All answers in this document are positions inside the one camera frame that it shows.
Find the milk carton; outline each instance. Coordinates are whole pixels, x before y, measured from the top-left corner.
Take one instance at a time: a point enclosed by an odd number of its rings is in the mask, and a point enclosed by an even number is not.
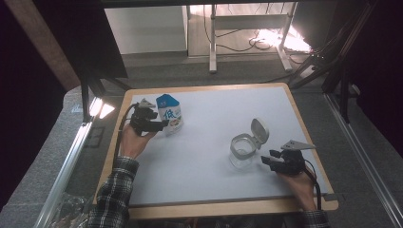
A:
[[[178,132],[183,125],[180,103],[171,95],[164,94],[157,98],[157,107],[161,120],[169,120],[168,126],[163,129],[165,135]]]

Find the person's right hand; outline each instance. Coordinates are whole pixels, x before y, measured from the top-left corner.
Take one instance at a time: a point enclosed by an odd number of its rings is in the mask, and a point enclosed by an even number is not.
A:
[[[157,132],[148,132],[144,136],[139,136],[130,124],[125,125],[122,132],[121,156],[136,159],[144,151],[148,141],[156,134]]]
[[[313,173],[310,168],[307,167],[307,169],[311,174]],[[277,174],[288,183],[288,186],[291,188],[291,191],[293,191],[304,211],[316,211],[317,206],[314,201],[314,184],[306,173],[302,172],[295,176],[280,173]]]

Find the open lid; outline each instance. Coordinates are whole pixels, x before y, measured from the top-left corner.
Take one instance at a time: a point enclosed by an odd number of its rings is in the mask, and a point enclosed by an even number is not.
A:
[[[260,143],[265,144],[269,139],[269,128],[267,127],[266,123],[261,118],[253,119],[251,123],[251,130],[254,138]]]

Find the white tabletop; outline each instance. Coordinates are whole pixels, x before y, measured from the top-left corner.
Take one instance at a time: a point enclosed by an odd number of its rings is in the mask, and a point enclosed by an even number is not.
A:
[[[260,161],[260,155],[269,156],[270,149],[280,150],[290,140],[307,143],[282,86],[169,94],[181,103],[184,125],[168,137],[159,132],[138,158],[141,165],[130,206],[292,196]],[[161,95],[135,95],[131,103],[146,98],[155,104]],[[252,165],[239,170],[229,161],[231,140],[241,133],[252,135],[250,124],[257,117],[267,124],[269,140],[258,150]],[[314,165],[321,191],[326,194],[312,151],[303,150],[302,154]]]

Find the wooden frame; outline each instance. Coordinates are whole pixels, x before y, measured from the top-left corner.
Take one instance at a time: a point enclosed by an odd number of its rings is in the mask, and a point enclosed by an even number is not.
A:
[[[106,155],[104,169],[102,171],[98,188],[106,180],[112,171],[114,159],[114,150],[117,142],[119,122],[124,117],[125,111],[131,105],[134,95],[144,95],[153,93],[176,93],[176,92],[192,92],[206,90],[229,90],[229,89],[246,89],[260,87],[276,87],[284,88],[290,104],[292,105],[302,131],[308,143],[312,143],[306,126],[299,114],[297,105],[286,84],[252,84],[252,85],[211,85],[211,86],[191,86],[191,87],[169,87],[169,88],[151,88],[151,89],[133,89],[128,90],[122,103],[122,107],[118,117],[118,123],[115,126],[110,146]],[[323,175],[328,194],[333,194],[333,188],[329,183],[325,170],[320,162],[316,150],[313,150],[318,168]],[[338,207],[337,200],[322,199],[323,210],[335,210]],[[229,215],[255,215],[255,214],[275,214],[275,213],[291,213],[297,212],[297,202],[292,198],[284,199],[267,199],[267,200],[247,200],[237,202],[220,202],[220,203],[197,203],[186,205],[170,205],[170,206],[148,206],[139,208],[129,208],[131,219],[168,219],[168,218],[193,218],[193,217],[213,217],[213,216],[229,216]]]

